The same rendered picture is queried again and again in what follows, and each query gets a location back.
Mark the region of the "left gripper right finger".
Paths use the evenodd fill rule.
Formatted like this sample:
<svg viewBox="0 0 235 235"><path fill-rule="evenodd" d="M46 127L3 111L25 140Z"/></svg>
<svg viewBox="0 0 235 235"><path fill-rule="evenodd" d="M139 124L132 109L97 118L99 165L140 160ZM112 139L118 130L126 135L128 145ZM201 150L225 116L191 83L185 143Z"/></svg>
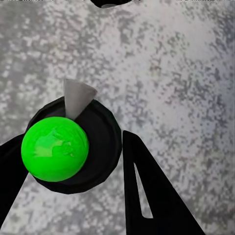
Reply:
<svg viewBox="0 0 235 235"><path fill-rule="evenodd" d="M126 235L206 235L139 136L122 132ZM153 218L142 215L136 164Z"/></svg>

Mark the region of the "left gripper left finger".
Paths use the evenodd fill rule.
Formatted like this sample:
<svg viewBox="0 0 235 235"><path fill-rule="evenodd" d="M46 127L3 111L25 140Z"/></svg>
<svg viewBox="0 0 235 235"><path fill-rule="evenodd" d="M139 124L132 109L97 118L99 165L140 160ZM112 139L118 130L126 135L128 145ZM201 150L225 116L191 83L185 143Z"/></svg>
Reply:
<svg viewBox="0 0 235 235"><path fill-rule="evenodd" d="M0 146L0 228L29 171L21 156L21 134Z"/></svg>

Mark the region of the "insectifuge atomizer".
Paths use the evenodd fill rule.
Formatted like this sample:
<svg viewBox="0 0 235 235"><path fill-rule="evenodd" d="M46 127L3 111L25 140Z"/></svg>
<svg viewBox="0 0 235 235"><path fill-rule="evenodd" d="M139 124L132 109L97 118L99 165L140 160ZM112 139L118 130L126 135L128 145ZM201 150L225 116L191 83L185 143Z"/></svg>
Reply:
<svg viewBox="0 0 235 235"><path fill-rule="evenodd" d="M64 79L65 96L41 108L21 144L27 170L51 191L74 194L102 184L117 167L122 131L98 90Z"/></svg>

